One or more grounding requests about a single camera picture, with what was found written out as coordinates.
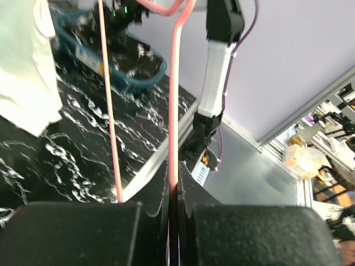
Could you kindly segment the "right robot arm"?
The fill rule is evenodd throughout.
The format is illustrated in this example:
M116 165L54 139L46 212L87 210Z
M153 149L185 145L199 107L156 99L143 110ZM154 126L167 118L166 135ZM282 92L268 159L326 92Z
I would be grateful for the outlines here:
M202 95L194 116L195 139L191 149L200 152L219 127L225 108L227 78L236 49L244 40L245 20L238 1L113 1L109 22L118 32L132 22L140 23L142 13L169 17L179 12L171 49L169 84L169 161L178 161L178 86L182 28L193 10L206 11L207 65Z

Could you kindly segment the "black white tie-dye trousers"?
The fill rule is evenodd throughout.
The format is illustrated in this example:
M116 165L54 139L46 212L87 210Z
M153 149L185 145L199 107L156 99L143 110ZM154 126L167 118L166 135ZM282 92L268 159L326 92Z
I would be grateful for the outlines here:
M152 52L149 45L127 35L124 29L119 30L119 23L126 20L118 18L117 12L109 12L104 19L109 64L131 78L153 77L160 70L163 58ZM98 12L82 14L65 25L64 30L84 48L102 57Z

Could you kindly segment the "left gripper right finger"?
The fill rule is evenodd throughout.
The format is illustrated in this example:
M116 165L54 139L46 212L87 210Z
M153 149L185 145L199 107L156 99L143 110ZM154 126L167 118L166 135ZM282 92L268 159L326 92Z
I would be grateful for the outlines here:
M342 265L319 215L301 206L223 205L179 164L182 265Z

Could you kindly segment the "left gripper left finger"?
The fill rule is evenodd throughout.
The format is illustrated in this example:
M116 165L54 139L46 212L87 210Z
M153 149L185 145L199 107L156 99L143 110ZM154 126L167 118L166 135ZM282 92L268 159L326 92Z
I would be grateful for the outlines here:
M125 203L38 202L1 233L2 265L165 265L168 166Z

